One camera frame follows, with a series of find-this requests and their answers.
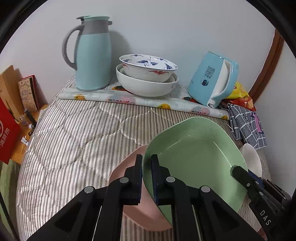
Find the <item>patterned notebook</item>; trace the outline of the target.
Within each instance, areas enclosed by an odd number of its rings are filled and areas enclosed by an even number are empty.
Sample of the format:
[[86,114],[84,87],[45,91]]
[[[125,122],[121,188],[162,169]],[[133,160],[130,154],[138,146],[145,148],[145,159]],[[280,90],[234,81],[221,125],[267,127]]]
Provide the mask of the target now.
[[36,91],[36,78],[34,75],[30,75],[21,79],[18,82],[18,91],[24,109],[34,113],[40,110]]

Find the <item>striped quilted table cover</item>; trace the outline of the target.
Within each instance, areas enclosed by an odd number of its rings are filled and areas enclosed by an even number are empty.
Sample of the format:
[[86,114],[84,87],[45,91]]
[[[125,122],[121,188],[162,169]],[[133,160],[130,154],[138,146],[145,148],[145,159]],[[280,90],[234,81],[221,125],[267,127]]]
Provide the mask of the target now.
[[25,151],[16,191],[16,219],[27,240],[84,187],[108,184],[112,171],[158,133],[193,116],[207,117],[177,85],[157,107],[140,106],[116,79],[102,101],[55,96]]

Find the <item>green square plate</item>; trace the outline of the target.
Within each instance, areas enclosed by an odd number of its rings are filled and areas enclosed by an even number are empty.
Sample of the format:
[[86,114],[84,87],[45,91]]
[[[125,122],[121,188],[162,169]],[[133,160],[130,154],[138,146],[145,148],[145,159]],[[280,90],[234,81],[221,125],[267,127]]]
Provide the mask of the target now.
[[234,211],[243,204],[247,190],[231,175],[233,166],[247,169],[236,144],[215,122],[202,117],[181,121],[155,136],[145,151],[142,164],[145,187],[153,196],[151,155],[186,185],[207,185]]

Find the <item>blue patterned porcelain bowl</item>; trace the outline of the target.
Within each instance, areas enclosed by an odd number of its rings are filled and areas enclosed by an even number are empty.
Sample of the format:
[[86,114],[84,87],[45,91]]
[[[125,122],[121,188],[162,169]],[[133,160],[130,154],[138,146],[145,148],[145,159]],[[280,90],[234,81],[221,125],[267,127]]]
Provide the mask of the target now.
[[165,82],[178,69],[171,61],[145,54],[126,54],[119,60],[127,76],[144,81]]

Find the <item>light blue electric kettle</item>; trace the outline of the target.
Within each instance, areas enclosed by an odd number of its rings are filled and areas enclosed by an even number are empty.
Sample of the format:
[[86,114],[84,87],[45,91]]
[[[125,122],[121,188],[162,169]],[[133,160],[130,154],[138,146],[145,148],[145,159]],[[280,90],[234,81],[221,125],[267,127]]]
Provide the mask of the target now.
[[188,93],[198,103],[216,108],[232,93],[238,73],[237,62],[209,51],[192,77]]

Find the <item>brown cardboard paper bag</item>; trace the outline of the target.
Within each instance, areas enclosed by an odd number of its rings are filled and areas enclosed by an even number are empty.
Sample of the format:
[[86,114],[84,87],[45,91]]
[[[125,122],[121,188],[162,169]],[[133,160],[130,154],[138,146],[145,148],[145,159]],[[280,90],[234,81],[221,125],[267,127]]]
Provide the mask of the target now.
[[18,88],[20,80],[20,75],[15,71],[13,65],[10,65],[1,73],[1,99],[17,121],[20,121],[20,117],[24,112]]

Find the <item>white patterned bowl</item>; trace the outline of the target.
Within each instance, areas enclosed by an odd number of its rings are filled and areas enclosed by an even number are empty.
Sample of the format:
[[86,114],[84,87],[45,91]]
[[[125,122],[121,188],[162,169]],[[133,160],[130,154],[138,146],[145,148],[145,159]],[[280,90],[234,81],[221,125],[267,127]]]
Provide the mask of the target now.
[[239,150],[246,162],[248,170],[256,176],[262,177],[262,165],[254,147],[250,144],[244,144]]

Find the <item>brown wooden door frame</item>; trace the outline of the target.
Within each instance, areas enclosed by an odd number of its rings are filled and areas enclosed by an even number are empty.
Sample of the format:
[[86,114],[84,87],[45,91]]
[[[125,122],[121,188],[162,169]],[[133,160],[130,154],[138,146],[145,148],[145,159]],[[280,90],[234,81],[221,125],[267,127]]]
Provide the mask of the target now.
[[249,95],[251,96],[254,103],[259,99],[265,90],[276,69],[276,66],[278,65],[284,42],[284,38],[281,36],[279,31],[275,29],[273,42],[269,49],[269,53],[266,57],[262,70],[249,91]]

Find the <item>blue checkered cloth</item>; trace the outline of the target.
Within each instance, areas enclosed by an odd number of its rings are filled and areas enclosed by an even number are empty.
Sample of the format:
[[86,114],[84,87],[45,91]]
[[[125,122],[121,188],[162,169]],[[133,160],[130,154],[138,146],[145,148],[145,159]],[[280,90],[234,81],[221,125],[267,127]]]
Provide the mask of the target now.
[[266,137],[256,112],[236,104],[227,104],[229,128],[236,140],[243,140],[255,150],[267,147]]

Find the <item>yellow chips bag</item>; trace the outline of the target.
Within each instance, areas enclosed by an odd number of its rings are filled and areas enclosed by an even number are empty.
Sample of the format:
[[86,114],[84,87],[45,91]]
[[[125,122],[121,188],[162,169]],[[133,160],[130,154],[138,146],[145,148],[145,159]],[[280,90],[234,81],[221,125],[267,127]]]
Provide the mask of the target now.
[[239,98],[245,98],[245,97],[249,97],[248,92],[245,90],[245,88],[243,87],[243,85],[236,81],[235,85],[234,85],[234,89],[232,90],[231,94],[226,97],[226,99],[239,99]]

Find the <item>pink square plate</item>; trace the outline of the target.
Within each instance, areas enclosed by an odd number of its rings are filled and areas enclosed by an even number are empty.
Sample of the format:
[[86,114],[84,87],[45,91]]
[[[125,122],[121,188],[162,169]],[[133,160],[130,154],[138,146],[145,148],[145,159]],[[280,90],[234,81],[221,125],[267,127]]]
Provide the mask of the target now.
[[[109,182],[121,178],[125,170],[135,164],[138,154],[144,155],[147,145],[140,146],[128,155],[111,173]],[[137,225],[148,231],[160,232],[171,228],[171,224],[163,216],[153,199],[151,198],[145,185],[142,184],[142,194],[140,204],[136,206],[125,206],[123,213],[134,221]]]

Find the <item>fruit patterned rolled mat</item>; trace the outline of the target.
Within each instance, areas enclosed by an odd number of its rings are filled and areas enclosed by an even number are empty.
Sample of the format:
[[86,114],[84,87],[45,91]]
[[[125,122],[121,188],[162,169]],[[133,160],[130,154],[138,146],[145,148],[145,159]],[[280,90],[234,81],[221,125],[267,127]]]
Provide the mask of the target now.
[[190,101],[187,87],[177,84],[167,95],[160,97],[136,96],[124,89],[119,84],[116,76],[112,78],[109,86],[94,91],[82,91],[76,88],[75,78],[70,79],[69,84],[58,94],[60,99],[88,100],[98,102],[112,102],[119,104],[132,104],[148,106],[151,108],[170,109],[193,113],[213,118],[229,120],[229,113],[224,109],[209,108],[199,103]]

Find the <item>light blue thermos jug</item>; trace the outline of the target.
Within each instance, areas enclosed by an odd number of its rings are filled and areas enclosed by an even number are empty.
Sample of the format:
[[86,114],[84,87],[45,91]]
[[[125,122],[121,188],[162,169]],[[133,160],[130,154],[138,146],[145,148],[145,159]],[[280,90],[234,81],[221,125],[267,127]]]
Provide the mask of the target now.
[[[111,81],[111,39],[108,16],[81,16],[81,24],[72,28],[62,43],[63,59],[75,70],[76,87],[83,91],[105,88]],[[67,55],[67,43],[72,33],[78,32],[74,61]]]

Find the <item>orange snack bag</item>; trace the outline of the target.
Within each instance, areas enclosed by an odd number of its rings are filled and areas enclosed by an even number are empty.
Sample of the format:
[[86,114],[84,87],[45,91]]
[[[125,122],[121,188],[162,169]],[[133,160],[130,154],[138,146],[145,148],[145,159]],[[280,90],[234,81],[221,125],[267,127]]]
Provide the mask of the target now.
[[237,98],[237,99],[226,99],[226,102],[231,104],[236,104],[245,109],[256,112],[256,108],[253,104],[253,99],[250,96],[245,96],[243,98]]

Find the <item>red paper bag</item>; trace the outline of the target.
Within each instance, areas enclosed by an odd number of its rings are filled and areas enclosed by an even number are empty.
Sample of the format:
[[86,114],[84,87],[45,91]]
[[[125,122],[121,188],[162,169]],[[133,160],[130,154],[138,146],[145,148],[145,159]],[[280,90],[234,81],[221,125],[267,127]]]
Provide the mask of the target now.
[[0,102],[0,123],[0,160],[8,164],[21,133],[21,127],[10,114],[2,100]]

